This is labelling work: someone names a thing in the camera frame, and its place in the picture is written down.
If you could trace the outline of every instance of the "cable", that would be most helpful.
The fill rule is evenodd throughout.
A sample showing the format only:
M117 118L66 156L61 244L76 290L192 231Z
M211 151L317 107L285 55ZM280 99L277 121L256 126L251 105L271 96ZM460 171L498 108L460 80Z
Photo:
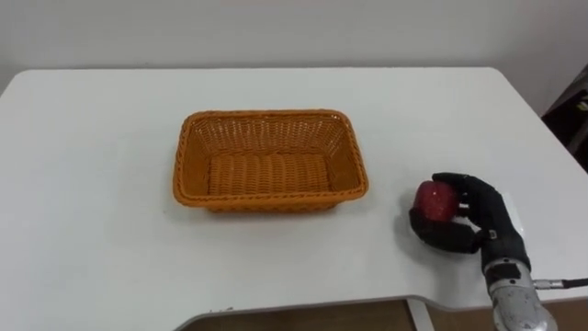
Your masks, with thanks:
M577 287L588 286L588 279L580 280L562 280L564 289L573 289Z
M537 290L567 290L588 286L588 279L578 280L533 280Z

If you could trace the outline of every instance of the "robotic hand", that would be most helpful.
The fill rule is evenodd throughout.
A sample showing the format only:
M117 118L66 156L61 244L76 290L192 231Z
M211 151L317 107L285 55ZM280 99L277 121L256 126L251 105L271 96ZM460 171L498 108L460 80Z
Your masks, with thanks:
M481 271L492 299L494 325L499 331L557 331L551 314L541 305L531 279L531 263L523 238L515 230L502 195L484 181L461 174L439 173L435 182L448 184L458 195L459 216L480 227L436 222L415 206L411 227L426 244L453 253L481 251Z

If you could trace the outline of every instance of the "woven pattern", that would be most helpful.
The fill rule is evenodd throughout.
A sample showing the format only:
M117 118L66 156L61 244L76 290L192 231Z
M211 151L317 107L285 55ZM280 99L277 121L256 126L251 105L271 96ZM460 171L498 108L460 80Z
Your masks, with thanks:
M204 111L180 133L174 196L187 206L318 211L367 189L351 123L338 111Z

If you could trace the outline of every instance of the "basket rim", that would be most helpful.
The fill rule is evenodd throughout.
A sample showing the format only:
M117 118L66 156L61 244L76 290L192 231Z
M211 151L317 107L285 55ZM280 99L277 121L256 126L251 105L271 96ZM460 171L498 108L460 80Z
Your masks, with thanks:
M185 192L182 178L179 176L184 168L183 154L187 148L187 134L191 124L195 120L218 117L267 117L267 116L292 116L292 115L324 115L339 117L345 125L345 136L350 143L353 152L353 164L359 176L359 183L355 188L323 191L323 192L289 192L289 193L260 193L241 195L191 195ZM205 110L188 116L182 125L177 151L175 154L175 166L173 177L173 193L175 199L189 207L222 207L228 204L232 206L258 206L264 205L288 205L288 204L322 204L337 203L345 200L355 200L363 197L368 191L368 177L363 164L356 135L351 121L341 111L326 108L315 109L268 109L268 110Z

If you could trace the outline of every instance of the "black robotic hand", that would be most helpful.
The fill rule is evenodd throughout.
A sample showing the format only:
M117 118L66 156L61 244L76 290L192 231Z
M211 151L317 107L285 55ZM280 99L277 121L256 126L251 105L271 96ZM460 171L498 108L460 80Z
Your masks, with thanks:
M433 174L458 194L459 215L481 228L477 233L465 224L427 220L418 208L410 210L411 227L430 246L454 253L476 253L481 248L482 267L497 258L514 258L531 269L525 245L515 230L502 195L488 183L469 175Z

